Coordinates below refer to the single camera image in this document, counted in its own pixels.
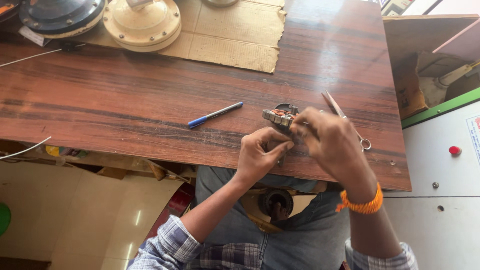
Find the person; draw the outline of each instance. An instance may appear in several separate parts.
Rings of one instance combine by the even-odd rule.
[[[180,218],[170,216],[128,269],[338,270],[344,255],[352,270],[417,269],[415,255],[398,242],[381,205],[380,186],[353,125],[309,107],[290,130],[344,187],[344,195],[320,192],[301,213],[274,223],[282,232],[260,231],[239,202],[247,190],[259,180],[307,185],[267,174],[294,143],[271,127],[260,129],[242,138],[236,171],[199,167],[194,208]],[[265,152],[270,140],[282,143]],[[345,206],[349,209],[339,210]]]

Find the left hand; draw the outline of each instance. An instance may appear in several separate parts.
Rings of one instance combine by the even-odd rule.
[[[271,151],[265,152],[264,146],[272,139],[283,143],[277,145]],[[234,179],[241,181],[248,188],[252,187],[294,145],[291,138],[281,134],[272,127],[264,127],[250,135],[246,135],[241,140],[238,169]]]

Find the scissors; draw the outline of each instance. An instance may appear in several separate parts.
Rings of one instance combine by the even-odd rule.
[[[328,101],[332,104],[332,106],[335,108],[335,111],[336,113],[343,119],[347,119],[347,116],[342,112],[342,110],[340,109],[340,107],[338,106],[338,104],[335,102],[335,100],[333,99],[333,97],[328,93],[327,90],[325,90],[325,92],[327,93],[326,96],[325,94],[322,93],[322,95],[324,95]],[[360,136],[360,134],[358,133],[357,130],[355,130],[355,132],[357,133],[359,139],[360,139],[360,146],[361,146],[361,151],[363,152],[364,150],[368,150],[370,148],[372,148],[372,144],[370,143],[370,141],[368,139],[364,139]]]

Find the blue marker pen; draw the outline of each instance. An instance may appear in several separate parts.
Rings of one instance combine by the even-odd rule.
[[[200,124],[205,123],[205,121],[207,121],[208,119],[214,118],[214,117],[216,117],[216,116],[218,116],[218,115],[220,115],[220,114],[224,114],[224,113],[226,113],[226,112],[228,112],[228,111],[231,111],[231,110],[233,110],[233,109],[240,108],[241,106],[243,106],[243,102],[239,102],[239,103],[233,104],[233,105],[228,106],[228,107],[226,107],[226,108],[224,108],[224,109],[218,110],[218,111],[216,111],[216,112],[212,112],[212,113],[210,113],[209,115],[206,115],[206,116],[204,116],[204,117],[200,117],[199,119],[195,119],[195,120],[193,120],[193,121],[190,121],[190,122],[188,122],[188,126],[189,126],[190,128],[194,128],[194,127],[196,127],[196,126],[198,126],[198,125],[200,125]]]

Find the green bucket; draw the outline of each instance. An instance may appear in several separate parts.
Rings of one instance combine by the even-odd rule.
[[[7,230],[12,217],[10,209],[4,203],[0,203],[0,236]]]

